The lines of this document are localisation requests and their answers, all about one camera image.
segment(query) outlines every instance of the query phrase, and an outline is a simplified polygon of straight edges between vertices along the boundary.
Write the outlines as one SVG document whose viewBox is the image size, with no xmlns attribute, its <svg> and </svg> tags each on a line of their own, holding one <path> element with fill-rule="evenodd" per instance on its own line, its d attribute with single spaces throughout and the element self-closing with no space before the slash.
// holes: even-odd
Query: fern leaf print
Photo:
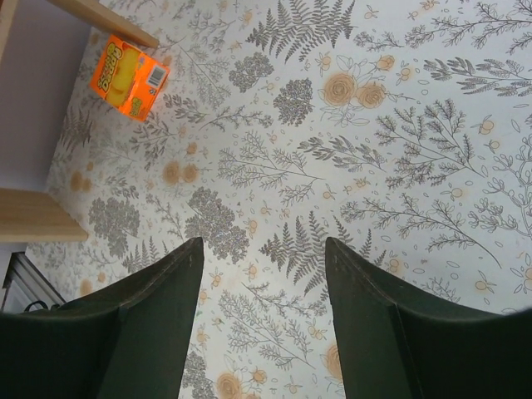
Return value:
<svg viewBox="0 0 532 399">
<path fill-rule="evenodd" d="M 320 44 L 330 42 L 334 48 L 340 35 L 346 39 L 351 36 L 354 6 L 354 0 L 345 10 L 342 10 L 342 0 L 337 0 L 332 6 L 326 0 L 316 0 L 310 8 L 304 0 L 289 0 L 288 7 L 285 7 L 278 0 L 277 18 L 270 8 L 266 23 L 259 22 L 247 42 L 254 43 L 263 51 L 268 48 L 268 52 L 274 52 L 276 57 L 286 52 L 285 62 L 298 53 L 302 62 Z"/>
<path fill-rule="evenodd" d="M 329 229 L 328 222 L 320 222 L 316 214 L 310 211 L 308 218 L 298 216 L 295 219 L 294 232 L 288 223 L 283 226 L 282 238 L 273 235 L 259 250 L 277 264 L 278 270 L 284 271 L 286 278 L 292 279 L 293 285 L 304 286 L 307 295 L 315 288 L 321 288 L 320 299 L 328 298 L 325 287 L 325 240 L 329 235 L 337 236 L 343 243 L 357 250 L 352 243 L 354 239 L 336 216 L 333 217 L 335 229 Z M 382 251 L 371 259 L 375 250 L 372 246 L 372 231 L 369 229 L 367 238 L 358 253 L 375 264 L 382 264 L 386 251 Z"/>
</svg>

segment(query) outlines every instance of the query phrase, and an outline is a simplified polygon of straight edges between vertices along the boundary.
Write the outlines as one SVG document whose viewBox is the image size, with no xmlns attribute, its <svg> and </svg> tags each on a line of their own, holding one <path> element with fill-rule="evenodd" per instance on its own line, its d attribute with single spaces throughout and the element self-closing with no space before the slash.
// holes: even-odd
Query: leaf illustration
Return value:
<svg viewBox="0 0 532 399">
<path fill-rule="evenodd" d="M 307 355 L 311 352 L 308 347 L 310 342 L 296 320 L 276 323 L 268 313 L 269 307 L 258 308 L 245 295 L 232 294 L 227 290 L 222 293 L 219 307 L 232 323 L 228 335 L 231 350 L 239 353 L 258 348 L 264 359 L 285 371 L 300 362 L 314 368 L 307 361 Z M 293 345 L 285 344 L 289 339 Z"/>
<path fill-rule="evenodd" d="M 290 80 L 273 100 L 273 106 L 279 109 L 279 120 L 287 125 L 299 126 L 308 113 L 312 112 L 313 88 L 310 79 Z"/>
<path fill-rule="evenodd" d="M 532 93 L 532 78 L 523 76 L 524 68 L 513 60 L 506 60 L 504 63 L 485 59 L 476 64 L 475 69 L 469 60 L 456 57 L 446 63 L 438 59 L 425 60 L 424 68 L 437 81 L 448 81 L 453 76 L 466 76 L 463 81 L 457 82 L 465 94 L 496 91 L 497 96 L 523 97 Z"/>
<path fill-rule="evenodd" d="M 118 201 L 114 197 L 104 202 L 97 198 L 89 209 L 89 223 L 94 224 L 94 234 L 107 240 L 109 254 L 123 258 L 128 249 L 127 236 L 135 237 L 140 225 L 140 214 L 127 201 Z"/>
<path fill-rule="evenodd" d="M 381 52 L 389 48 L 401 48 L 391 32 L 384 32 L 381 37 L 375 37 L 367 32 L 358 33 L 354 40 L 357 46 L 365 47 L 369 52 Z"/>
<path fill-rule="evenodd" d="M 353 238 L 347 232 L 339 219 L 334 218 L 337 236 L 343 243 L 352 246 Z M 318 222 L 316 215 L 311 211 L 308 215 L 307 228 L 303 224 L 303 218 L 297 217 L 295 220 L 295 238 L 290 231 L 288 223 L 284 224 L 283 237 L 277 234 L 263 245 L 260 249 L 262 254 L 270 257 L 272 262 L 278 265 L 279 271 L 286 268 L 286 277 L 293 273 L 293 284 L 299 285 L 305 282 L 305 295 L 311 290 L 323 287 L 325 284 L 325 240 L 330 235 L 325 225 Z M 371 232 L 360 253 L 363 256 L 370 256 L 372 250 Z M 377 262 L 380 264 L 384 258 L 382 253 Z M 322 290 L 321 299 L 328 298 L 326 289 Z"/>
<path fill-rule="evenodd" d="M 417 115 L 414 107 L 394 111 L 401 129 L 392 116 L 379 116 L 381 129 L 375 133 L 380 145 L 403 142 L 404 155 L 395 160 L 395 175 L 386 177 L 389 188 L 411 188 L 427 182 L 441 185 L 462 170 L 481 175 L 470 163 L 474 148 L 469 136 L 462 132 L 466 114 L 458 111 L 452 100 L 425 106 L 423 115 Z"/>
<path fill-rule="evenodd" d="M 77 146 L 85 145 L 91 140 L 92 120 L 87 112 L 83 115 L 81 109 L 75 112 L 72 107 L 68 108 L 63 121 L 59 142 L 67 154 L 71 154 Z"/>
<path fill-rule="evenodd" d="M 497 4 L 488 4 L 478 2 L 475 5 L 477 10 L 477 20 L 461 21 L 458 17 L 451 15 L 446 17 L 436 17 L 432 20 L 434 29 L 427 29 L 425 25 L 412 28 L 405 35 L 406 44 L 412 48 L 431 42 L 436 37 L 446 37 L 443 44 L 456 46 L 466 36 L 475 32 L 475 29 L 481 29 L 479 34 L 471 36 L 473 46 L 483 48 L 492 37 L 498 37 L 508 32 L 515 32 L 519 29 L 526 29 L 532 25 L 530 20 L 530 1 L 515 0 L 514 15 L 505 14 L 497 11 Z M 513 54 L 517 49 L 525 49 L 532 42 L 532 32 L 524 32 L 518 39 L 513 39 L 508 48 L 508 53 Z"/>
<path fill-rule="evenodd" d="M 279 189 L 283 205 L 290 206 L 310 198 L 313 184 L 320 177 L 305 172 L 307 161 L 303 154 L 274 149 L 270 155 L 264 140 L 256 131 L 248 131 L 242 139 L 239 155 L 230 148 L 220 151 L 218 177 L 236 188 L 258 184 L 263 190 Z M 288 185 L 292 179 L 306 184 Z"/>
<path fill-rule="evenodd" d="M 153 237 L 150 236 L 150 240 L 146 245 L 146 241 L 142 240 L 135 246 L 135 251 L 131 251 L 126 255 L 122 261 L 122 266 L 127 268 L 130 274 L 136 273 L 143 268 L 150 266 L 160 259 L 159 251 L 157 250 Z"/>
<path fill-rule="evenodd" d="M 363 220 L 366 216 L 376 218 L 373 223 L 376 229 L 387 229 L 391 225 L 397 227 L 397 233 L 402 239 L 408 237 L 414 230 L 446 229 L 449 234 L 431 237 L 426 250 L 443 249 L 446 246 L 457 245 L 461 249 L 477 246 L 485 251 L 500 266 L 499 260 L 479 241 L 468 235 L 461 227 L 466 221 L 461 214 L 454 214 L 455 208 L 435 199 L 427 211 L 418 206 L 419 199 L 401 194 L 402 209 L 388 209 L 387 204 L 378 199 L 364 198 L 363 206 L 356 201 L 347 202 L 340 209 L 340 215 L 348 223 Z"/>
<path fill-rule="evenodd" d="M 245 93 L 255 86 L 260 78 L 272 74 L 273 66 L 269 59 L 260 52 L 255 52 L 252 57 L 245 57 L 244 61 L 237 61 L 234 64 L 234 71 L 229 73 L 229 81 Z"/>
<path fill-rule="evenodd" d="M 203 237 L 218 259 L 231 255 L 236 263 L 245 258 L 249 246 L 246 231 L 234 225 L 234 211 L 222 204 L 218 191 L 200 187 L 187 204 L 195 212 L 185 221 L 187 238 Z"/>
<path fill-rule="evenodd" d="M 304 0 L 289 0 L 287 9 L 278 0 L 278 19 L 273 16 L 270 8 L 266 17 L 266 24 L 259 22 L 247 38 L 247 42 L 254 43 L 263 51 L 269 44 L 269 53 L 275 49 L 275 56 L 287 51 L 285 61 L 294 53 L 299 52 L 299 61 L 318 45 L 330 41 L 332 48 L 343 33 L 346 39 L 351 35 L 351 13 L 355 5 L 354 0 L 342 11 L 343 0 L 336 0 L 332 7 L 323 0 L 314 2 L 314 9 L 309 8 Z"/>
<path fill-rule="evenodd" d="M 330 140 L 328 144 L 319 137 L 311 137 L 308 141 L 300 142 L 298 149 L 311 152 L 317 160 L 332 160 L 337 168 L 347 169 L 349 172 L 358 172 L 364 165 L 382 170 L 382 165 L 387 162 L 377 150 L 364 144 L 356 147 L 342 135 Z"/>
</svg>

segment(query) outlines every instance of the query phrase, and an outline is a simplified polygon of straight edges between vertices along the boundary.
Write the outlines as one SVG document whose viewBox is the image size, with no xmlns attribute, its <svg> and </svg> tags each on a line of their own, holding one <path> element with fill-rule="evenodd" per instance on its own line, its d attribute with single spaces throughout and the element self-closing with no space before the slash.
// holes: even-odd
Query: barcode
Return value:
<svg viewBox="0 0 532 399">
<path fill-rule="evenodd" d="M 155 88 L 159 87 L 165 75 L 166 75 L 166 70 L 155 65 L 153 67 L 153 70 L 151 71 L 150 77 L 148 78 L 148 84 Z"/>
</svg>

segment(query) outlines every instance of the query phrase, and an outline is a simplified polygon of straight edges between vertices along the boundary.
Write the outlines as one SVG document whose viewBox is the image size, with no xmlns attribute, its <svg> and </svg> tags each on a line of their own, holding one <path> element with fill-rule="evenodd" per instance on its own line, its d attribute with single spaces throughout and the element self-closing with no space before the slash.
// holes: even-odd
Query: orange flower print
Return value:
<svg viewBox="0 0 532 399">
<path fill-rule="evenodd" d="M 82 186 L 83 175 L 79 170 L 76 170 L 74 173 L 72 173 L 72 177 L 70 178 L 70 188 L 72 191 L 79 191 L 81 190 Z"/>
<path fill-rule="evenodd" d="M 92 293 L 92 283 L 91 280 L 84 278 L 80 284 L 80 295 L 84 297 L 89 293 Z"/>
<path fill-rule="evenodd" d="M 370 81 L 357 89 L 357 99 L 365 108 L 377 108 L 386 98 L 386 89 L 381 83 Z"/>
<path fill-rule="evenodd" d="M 207 340 L 209 338 L 210 337 L 205 334 L 203 327 L 198 328 L 198 330 L 196 331 L 196 341 L 198 341 L 200 345 L 204 345 L 205 343 L 207 343 Z"/>
<path fill-rule="evenodd" d="M 210 287 L 213 288 L 213 287 L 218 287 L 219 284 L 222 282 L 222 276 L 224 274 L 223 273 L 218 273 L 218 268 L 216 268 L 214 270 L 214 273 L 209 273 L 209 276 L 213 278 L 213 281 L 212 283 L 210 284 Z"/>
<path fill-rule="evenodd" d="M 402 68 L 401 69 L 401 80 L 402 81 L 407 81 L 408 79 L 410 79 L 410 75 L 411 75 L 411 69 L 410 68 Z"/>
<path fill-rule="evenodd" d="M 89 39 L 89 43 L 94 46 L 96 44 L 98 44 L 98 42 L 100 41 L 100 33 L 98 32 L 94 32 L 91 34 L 91 38 Z"/>
<path fill-rule="evenodd" d="M 500 147 L 500 142 L 497 140 L 490 140 L 488 144 L 484 144 L 484 146 L 488 147 L 490 151 L 494 154 L 495 150 L 498 150 Z"/>
<path fill-rule="evenodd" d="M 266 372 L 264 370 L 259 370 L 258 368 L 251 373 L 251 377 L 253 378 L 253 381 L 261 385 L 268 380 L 268 375 L 266 374 Z"/>
<path fill-rule="evenodd" d="M 396 59 L 393 56 L 383 56 L 377 61 L 377 69 L 379 71 L 390 71 Z"/>
<path fill-rule="evenodd" d="M 165 67 L 168 67 L 171 63 L 172 63 L 172 56 L 166 56 L 166 57 L 163 59 L 163 65 L 164 65 Z"/>
<path fill-rule="evenodd" d="M 363 189 L 367 185 L 369 185 L 370 182 L 367 181 L 367 177 L 363 177 L 362 179 L 355 179 L 355 185 L 358 189 Z"/>
<path fill-rule="evenodd" d="M 389 264 L 390 264 L 390 267 L 387 269 L 388 272 L 394 273 L 394 274 L 402 272 L 402 267 L 401 267 L 402 264 L 399 259 L 395 259 L 395 258 L 391 259 Z"/>
<path fill-rule="evenodd" d="M 227 0 L 221 0 L 218 3 L 218 9 L 220 10 L 220 12 L 224 12 L 225 10 L 227 10 L 227 5 L 228 5 L 228 1 Z"/>
<path fill-rule="evenodd" d="M 327 354 L 325 355 L 325 363 L 331 376 L 340 382 L 343 382 L 342 368 L 340 366 L 340 355 L 338 354 L 338 346 L 336 343 L 331 345 L 331 347 L 327 350 Z"/>
<path fill-rule="evenodd" d="M 83 190 L 84 193 L 89 193 L 91 192 L 91 188 L 92 188 L 92 181 L 91 179 L 84 179 L 83 180 L 83 186 L 81 187 L 81 189 Z"/>
<path fill-rule="evenodd" d="M 176 185 L 180 181 L 180 164 L 172 160 L 165 165 L 163 169 L 163 181 L 167 185 Z"/>
<path fill-rule="evenodd" d="M 187 183 L 192 183 L 198 179 L 198 168 L 194 164 L 188 164 L 183 169 L 183 180 Z"/>
<path fill-rule="evenodd" d="M 440 2 L 437 2 L 436 0 L 426 0 L 426 2 L 420 2 L 420 4 L 423 6 L 423 9 L 425 11 L 428 11 L 431 8 L 433 8 L 436 4 L 440 4 Z"/>
<path fill-rule="evenodd" d="M 186 135 L 186 126 L 181 126 L 180 129 L 177 131 L 177 134 L 180 135 L 180 138 L 185 137 L 185 135 Z"/>
<path fill-rule="evenodd" d="M 216 390 L 219 394 L 219 399 L 241 399 L 242 386 L 237 377 L 230 372 L 225 372 L 218 377 L 216 381 Z"/>
<path fill-rule="evenodd" d="M 248 219 L 248 221 L 244 223 L 248 225 L 249 237 L 253 238 L 254 234 L 257 233 L 257 228 L 259 226 L 259 223 L 257 223 L 257 220 L 251 220 L 251 219 Z"/>
<path fill-rule="evenodd" d="M 357 82 L 347 73 L 329 77 L 323 88 L 323 99 L 331 106 L 345 106 L 355 96 Z"/>
<path fill-rule="evenodd" d="M 148 191 L 153 190 L 153 188 L 155 187 L 154 181 L 152 179 L 148 179 L 145 182 L 146 182 L 146 188 L 148 189 Z"/>
<path fill-rule="evenodd" d="M 488 281 L 488 278 L 485 276 L 485 274 L 482 273 L 480 270 L 479 270 L 479 274 L 480 274 L 481 280 L 478 280 L 477 282 L 475 282 L 475 288 L 478 289 L 479 291 L 489 291 L 490 293 L 495 293 L 495 290 L 493 289 L 493 287 L 496 287 L 497 284 L 490 283 Z M 529 268 L 526 271 L 525 276 L 527 278 L 528 276 L 532 277 L 532 268 Z"/>
<path fill-rule="evenodd" d="M 316 63 L 319 66 L 319 76 L 323 76 L 323 71 L 328 71 L 331 67 L 331 63 L 333 60 L 328 55 L 328 52 L 323 55 L 321 52 L 319 53 L 319 58 L 315 58 Z"/>
<path fill-rule="evenodd" d="M 257 266 L 254 264 L 249 264 L 249 267 L 245 273 L 248 275 L 249 280 L 255 280 L 257 278 L 258 272 L 259 270 L 257 269 Z"/>
<path fill-rule="evenodd" d="M 242 14 L 242 17 L 239 17 L 239 20 L 242 21 L 242 26 L 240 27 L 240 29 L 247 27 L 252 19 L 253 12 L 250 9 L 246 8 L 244 14 Z"/>
<path fill-rule="evenodd" d="M 323 333 L 326 333 L 327 330 L 320 330 L 316 328 L 316 319 L 314 319 L 312 323 L 307 322 L 307 324 L 308 324 L 308 333 L 310 334 L 312 338 L 317 339 L 318 341 L 321 341 L 322 339 L 325 338 Z"/>
<path fill-rule="evenodd" d="M 207 291 L 204 289 L 199 291 L 199 304 L 205 305 L 205 302 L 207 302 L 207 299 L 209 299 L 209 295 L 207 295 Z"/>
<path fill-rule="evenodd" d="M 327 186 L 327 190 L 323 191 L 323 198 L 326 200 L 330 200 L 330 199 L 335 200 L 336 198 L 334 198 L 334 195 L 336 193 L 331 190 L 331 187 L 329 185 L 326 185 L 326 186 Z"/>
<path fill-rule="evenodd" d="M 298 389 L 299 389 L 299 388 L 303 388 L 303 385 L 294 384 L 294 383 L 293 383 L 293 377 L 290 376 L 290 383 L 289 383 L 289 384 L 286 384 L 284 387 L 285 387 L 285 388 L 288 388 L 288 391 L 289 391 L 292 395 L 295 395 L 296 393 L 298 393 Z"/>
<path fill-rule="evenodd" d="M 186 154 L 194 155 L 197 150 L 198 150 L 198 144 L 195 141 L 193 141 L 192 143 L 189 143 L 188 147 L 186 147 Z"/>
<path fill-rule="evenodd" d="M 235 41 L 233 42 L 233 44 L 231 44 L 231 45 L 229 46 L 229 50 L 231 51 L 231 53 L 232 53 L 234 50 L 238 50 L 238 49 L 240 49 L 240 48 L 242 48 L 242 43 L 239 42 L 238 40 L 235 40 Z"/>
<path fill-rule="evenodd" d="M 493 123 L 489 119 L 485 120 L 480 124 L 479 133 L 482 135 L 489 135 L 494 127 L 495 123 Z"/>
</svg>

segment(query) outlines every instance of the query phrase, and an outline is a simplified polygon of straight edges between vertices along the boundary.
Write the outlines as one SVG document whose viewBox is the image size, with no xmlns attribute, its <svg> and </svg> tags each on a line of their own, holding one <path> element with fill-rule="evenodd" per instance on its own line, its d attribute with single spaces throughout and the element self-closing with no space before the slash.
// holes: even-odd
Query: lavender wall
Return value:
<svg viewBox="0 0 532 399">
<path fill-rule="evenodd" d="M 44 189 L 89 28 L 44 0 L 19 1 L 0 64 L 0 187 Z"/>
</svg>

